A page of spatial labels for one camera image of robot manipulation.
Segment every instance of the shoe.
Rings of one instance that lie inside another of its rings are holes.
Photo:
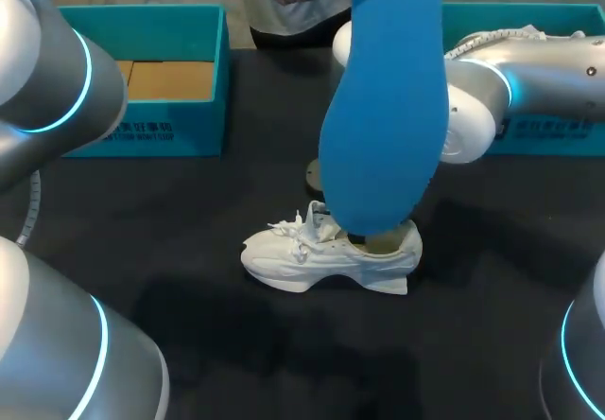
[[[325,204],[312,201],[306,221],[269,225],[244,244],[242,264],[257,280],[288,292],[305,292],[319,280],[345,275],[366,289],[407,294],[406,277],[418,267],[423,243],[411,221],[354,245]]]

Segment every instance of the white shoelace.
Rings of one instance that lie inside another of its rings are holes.
[[[296,211],[296,219],[294,222],[280,221],[277,224],[269,223],[274,233],[279,233],[280,236],[289,237],[292,239],[292,248],[290,253],[294,256],[299,264],[303,264],[309,256],[309,251],[305,247],[318,248],[317,242],[313,242],[303,236],[303,217],[300,212]]]

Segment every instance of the cable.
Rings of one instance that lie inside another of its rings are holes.
[[[518,39],[535,39],[535,40],[544,40],[545,36],[541,32],[528,32],[524,29],[500,29],[494,30],[492,32],[478,32],[476,34],[472,34],[465,39],[463,39],[463,43],[459,44],[456,48],[449,51],[445,58],[447,60],[452,60],[466,54],[470,51],[473,51],[476,48],[484,44],[490,44],[496,42],[498,40],[509,39],[509,38],[518,38]]]
[[[40,212],[40,201],[42,200],[42,181],[40,171],[34,172],[29,178],[29,208],[27,209],[26,222],[23,225],[21,234],[17,238],[17,245],[25,247],[31,233],[34,230],[38,213]]]

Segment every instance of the shoe sole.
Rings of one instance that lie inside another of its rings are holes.
[[[333,276],[323,276],[313,281],[285,281],[266,278],[257,273],[253,273],[248,269],[246,269],[246,271],[256,280],[267,286],[296,294],[307,292],[319,281]],[[365,289],[381,292],[383,294],[407,295],[407,276],[401,273],[393,276],[381,276],[381,274],[377,273],[363,273],[346,276],[354,280],[359,286]]]

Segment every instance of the blue shoe insole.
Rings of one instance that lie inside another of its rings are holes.
[[[320,138],[326,204],[350,233],[395,228],[439,164],[448,122],[441,2],[353,0],[351,55]]]

